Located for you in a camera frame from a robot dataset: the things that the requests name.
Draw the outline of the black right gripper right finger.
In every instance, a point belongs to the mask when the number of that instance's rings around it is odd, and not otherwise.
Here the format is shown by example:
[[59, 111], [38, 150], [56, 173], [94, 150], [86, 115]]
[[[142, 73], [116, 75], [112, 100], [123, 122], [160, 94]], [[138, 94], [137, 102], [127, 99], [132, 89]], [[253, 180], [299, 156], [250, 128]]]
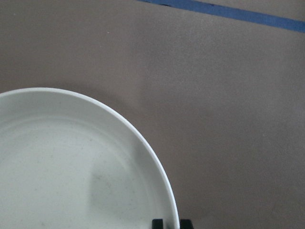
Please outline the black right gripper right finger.
[[180, 219], [180, 229], [193, 229], [193, 223], [190, 219]]

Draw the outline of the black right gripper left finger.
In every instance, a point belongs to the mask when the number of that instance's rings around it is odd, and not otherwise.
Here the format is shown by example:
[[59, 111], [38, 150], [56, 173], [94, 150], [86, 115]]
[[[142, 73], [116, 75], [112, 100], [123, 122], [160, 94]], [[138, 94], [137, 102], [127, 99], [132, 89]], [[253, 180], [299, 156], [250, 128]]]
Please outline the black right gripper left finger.
[[152, 229], [163, 229], [163, 219], [153, 219]]

